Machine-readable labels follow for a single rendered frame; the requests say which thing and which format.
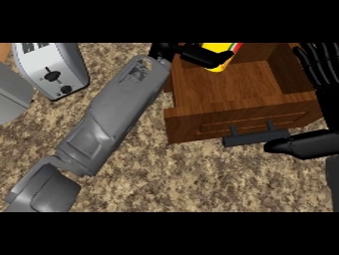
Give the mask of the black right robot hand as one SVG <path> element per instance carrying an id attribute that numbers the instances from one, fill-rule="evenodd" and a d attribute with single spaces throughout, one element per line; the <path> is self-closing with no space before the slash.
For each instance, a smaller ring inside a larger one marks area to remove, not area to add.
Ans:
<path id="1" fill-rule="evenodd" d="M 264 151 L 312 159 L 339 154 L 339 43 L 302 43 L 293 54 L 314 87 L 327 129 L 269 141 Z"/>

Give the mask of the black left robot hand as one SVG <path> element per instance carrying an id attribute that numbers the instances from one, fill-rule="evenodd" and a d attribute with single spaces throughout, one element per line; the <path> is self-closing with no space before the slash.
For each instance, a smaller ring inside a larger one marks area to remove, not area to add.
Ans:
<path id="1" fill-rule="evenodd" d="M 225 61 L 234 56 L 231 51 L 215 53 L 212 50 L 203 48 L 197 43 L 153 43 L 150 56 L 154 59 L 166 59 L 172 61 L 173 55 L 179 54 L 179 57 L 197 64 L 199 66 L 213 69 L 225 63 Z"/>

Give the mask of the brown wooden drawer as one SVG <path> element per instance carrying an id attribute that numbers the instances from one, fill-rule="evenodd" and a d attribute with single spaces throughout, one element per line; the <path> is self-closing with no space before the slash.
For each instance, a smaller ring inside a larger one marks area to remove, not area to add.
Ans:
<path id="1" fill-rule="evenodd" d="M 182 59 L 172 61 L 173 107 L 165 110 L 170 143 L 302 128 L 321 118 L 293 46 L 243 44 L 219 73 Z"/>

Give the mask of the silver toaster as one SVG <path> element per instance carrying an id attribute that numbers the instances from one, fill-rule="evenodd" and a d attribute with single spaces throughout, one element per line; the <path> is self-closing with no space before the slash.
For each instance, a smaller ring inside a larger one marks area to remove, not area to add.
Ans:
<path id="1" fill-rule="evenodd" d="M 14 43 L 12 52 L 23 77 L 51 101 L 89 86 L 89 72 L 76 43 Z"/>

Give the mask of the grey rounded appliance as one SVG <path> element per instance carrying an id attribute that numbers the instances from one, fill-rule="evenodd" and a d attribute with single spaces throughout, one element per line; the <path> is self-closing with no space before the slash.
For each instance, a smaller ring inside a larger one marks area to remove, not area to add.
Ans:
<path id="1" fill-rule="evenodd" d="M 34 89 L 0 62 L 0 125 L 15 120 L 30 108 Z"/>

